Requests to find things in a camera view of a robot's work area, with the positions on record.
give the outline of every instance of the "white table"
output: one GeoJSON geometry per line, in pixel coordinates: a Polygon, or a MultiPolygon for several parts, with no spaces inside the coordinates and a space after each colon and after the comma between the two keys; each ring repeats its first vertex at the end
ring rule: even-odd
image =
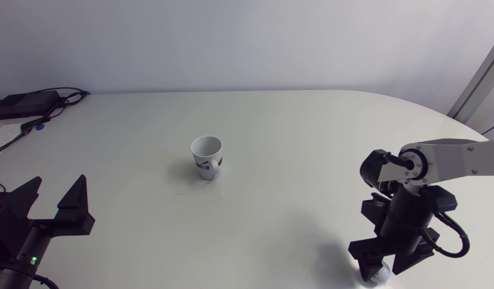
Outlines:
{"type": "MultiPolygon", "coordinates": [[[[437,138],[486,140],[403,100],[345,90],[93,95],[0,156],[14,189],[43,178],[30,218],[52,218],[87,176],[90,236],[54,238],[38,274],[61,289],[363,288],[347,251],[373,238],[359,167],[437,138]],[[190,143],[215,135],[224,173],[197,174],[190,143]]],[[[381,288],[494,288],[494,177],[441,184],[470,236],[460,259],[436,254],[381,288]]],[[[431,223],[439,244],[457,234],[431,223]]],[[[392,265],[392,258],[385,258],[392,265]]],[[[45,288],[33,282],[33,289],[45,288]]]]}

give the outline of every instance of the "mug handle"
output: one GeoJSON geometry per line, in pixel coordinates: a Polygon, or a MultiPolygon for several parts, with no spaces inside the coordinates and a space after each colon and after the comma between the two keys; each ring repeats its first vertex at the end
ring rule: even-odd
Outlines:
{"type": "Polygon", "coordinates": [[[213,171],[213,177],[218,175],[219,167],[218,163],[216,162],[216,159],[212,159],[209,164],[211,165],[209,168],[213,171]]]}

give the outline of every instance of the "black power adapter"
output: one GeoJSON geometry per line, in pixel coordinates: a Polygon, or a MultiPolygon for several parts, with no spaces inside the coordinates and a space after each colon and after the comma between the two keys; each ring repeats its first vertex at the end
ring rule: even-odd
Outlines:
{"type": "Polygon", "coordinates": [[[43,116],[60,100],[56,90],[8,95],[0,101],[0,119],[43,116]]]}

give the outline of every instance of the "metal pole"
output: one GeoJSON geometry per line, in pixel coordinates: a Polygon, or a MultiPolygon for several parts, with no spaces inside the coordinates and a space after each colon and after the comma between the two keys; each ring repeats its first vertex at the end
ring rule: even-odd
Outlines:
{"type": "Polygon", "coordinates": [[[494,46],[447,116],[466,123],[494,86],[494,46]]]}

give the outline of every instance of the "paper sheet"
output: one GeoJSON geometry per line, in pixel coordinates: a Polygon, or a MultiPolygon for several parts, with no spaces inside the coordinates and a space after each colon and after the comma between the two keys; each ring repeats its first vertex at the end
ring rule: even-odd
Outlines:
{"type": "Polygon", "coordinates": [[[0,147],[6,145],[12,139],[16,138],[20,133],[20,125],[22,123],[5,124],[0,128],[0,147]]]}

